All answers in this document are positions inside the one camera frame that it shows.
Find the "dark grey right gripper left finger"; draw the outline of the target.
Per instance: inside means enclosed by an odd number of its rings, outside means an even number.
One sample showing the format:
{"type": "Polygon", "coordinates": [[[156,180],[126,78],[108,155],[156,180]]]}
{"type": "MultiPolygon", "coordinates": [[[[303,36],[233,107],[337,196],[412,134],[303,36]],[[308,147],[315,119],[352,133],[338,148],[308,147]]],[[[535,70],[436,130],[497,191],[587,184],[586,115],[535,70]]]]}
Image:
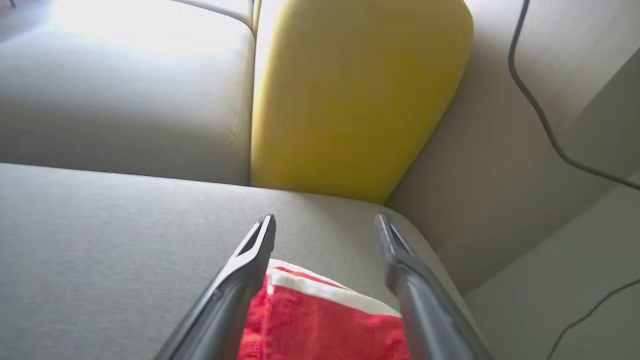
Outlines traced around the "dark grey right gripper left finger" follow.
{"type": "Polygon", "coordinates": [[[167,338],[156,360],[237,359],[251,303],[265,283],[276,229],[272,214],[253,225],[167,338]]]}

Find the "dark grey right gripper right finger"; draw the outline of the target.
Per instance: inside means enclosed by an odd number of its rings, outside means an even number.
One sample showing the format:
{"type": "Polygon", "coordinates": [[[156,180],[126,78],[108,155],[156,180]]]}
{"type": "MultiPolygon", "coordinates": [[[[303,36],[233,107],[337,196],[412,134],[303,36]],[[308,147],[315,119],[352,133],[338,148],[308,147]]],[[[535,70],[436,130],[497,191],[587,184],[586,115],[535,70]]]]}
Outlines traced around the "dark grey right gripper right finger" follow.
{"type": "Polygon", "coordinates": [[[437,274],[384,213],[375,216],[384,282],[397,299],[412,360],[492,360],[437,274]]]}

